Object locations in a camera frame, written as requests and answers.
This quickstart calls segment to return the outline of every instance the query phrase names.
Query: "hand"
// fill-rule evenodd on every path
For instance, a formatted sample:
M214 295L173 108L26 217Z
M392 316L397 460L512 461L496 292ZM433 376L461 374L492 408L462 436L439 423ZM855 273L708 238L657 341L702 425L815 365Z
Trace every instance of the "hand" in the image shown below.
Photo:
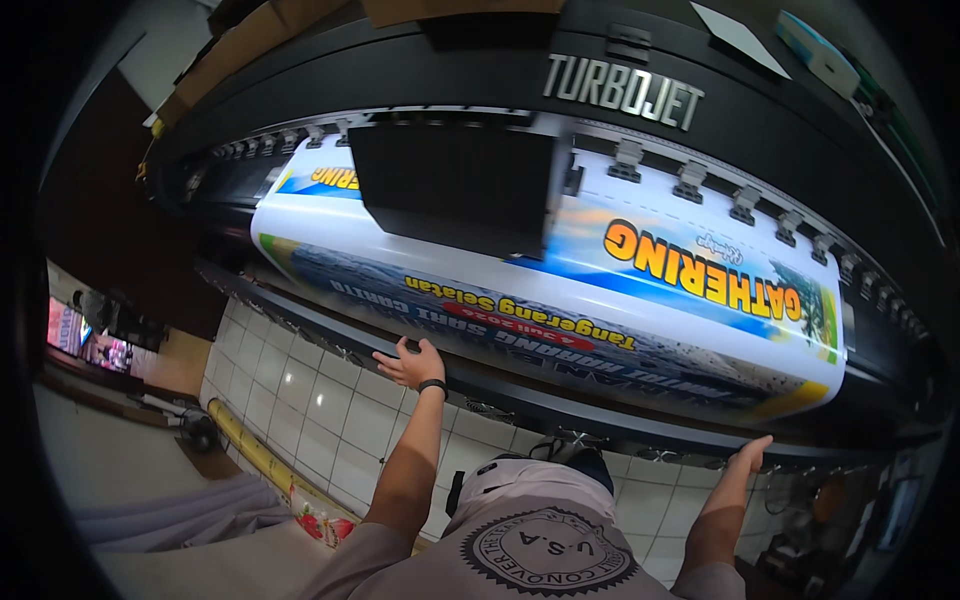
M759 473L760 466L763 465L763 450L767 449L767 446L772 444L773 440L773 436L757 438L740 448L740 451L733 454L727 463L733 464L743 461L750 466L750 472Z
M426 338L420 340L420 354L412 354L406 344L407 336L403 336L396 343L396 355L399 358L374 352L373 358L380 363L376 367L388 374L396 383L413 390L427 379L446 381L444 360L433 344L430 344Z

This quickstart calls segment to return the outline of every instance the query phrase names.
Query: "vinyl banner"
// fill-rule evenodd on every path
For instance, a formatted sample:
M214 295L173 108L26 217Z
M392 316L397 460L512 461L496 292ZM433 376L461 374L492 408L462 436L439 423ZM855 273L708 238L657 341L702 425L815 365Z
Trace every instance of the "vinyl banner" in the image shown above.
M578 155L588 176L542 261L383 232L349 148L329 139L297 150L252 237L311 300L571 392L725 424L833 398L845 363L835 263L777 241L770 223L720 219L719 195L696 205L666 174L635 184L594 160L610 161Z

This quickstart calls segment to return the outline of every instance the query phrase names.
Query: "person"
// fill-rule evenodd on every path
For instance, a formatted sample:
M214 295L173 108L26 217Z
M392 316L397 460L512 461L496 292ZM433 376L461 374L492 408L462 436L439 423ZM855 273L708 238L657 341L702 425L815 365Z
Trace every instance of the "person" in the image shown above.
M84 315L86 324L97 333L114 330L120 303L114 302L96 290L77 290L73 293L73 305Z
M747 479L758 472L772 436L730 457L690 529L683 566L669 591L643 571L617 529L612 482L591 448L581 448L566 464L502 455L482 465L453 498L456 508L440 540L411 557L437 474L445 370L426 339L419 353L406 343L406 337L397 343L398 358L379 352L373 357L396 383L420 390L414 413L380 474L363 522L301 597L746 597L733 568L733 549Z

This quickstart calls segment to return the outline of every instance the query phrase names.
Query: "black fitness band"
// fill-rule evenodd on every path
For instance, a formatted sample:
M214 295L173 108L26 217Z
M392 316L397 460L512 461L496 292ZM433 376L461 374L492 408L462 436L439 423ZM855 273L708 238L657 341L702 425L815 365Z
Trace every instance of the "black fitness band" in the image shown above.
M429 388L432 385L435 385L444 391L444 402L446 402L446 399L450 397L450 392L446 390L446 383L442 379L427 379L426 381L420 384L420 386L417 388L417 391L422 394L423 390Z

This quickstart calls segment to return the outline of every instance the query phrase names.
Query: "tree graphic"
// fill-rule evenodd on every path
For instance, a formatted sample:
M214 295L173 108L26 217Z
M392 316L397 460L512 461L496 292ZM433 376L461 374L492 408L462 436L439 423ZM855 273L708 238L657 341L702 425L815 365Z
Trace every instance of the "tree graphic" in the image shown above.
M804 320L801 331L807 338L807 344L812 345L811 340L815 339L830 346L830 334L824 319L824 297L820 292L820 284L776 260L771 260L770 264L773 265L774 272L777 274L777 285L784 288L792 287L800 296L801 319Z

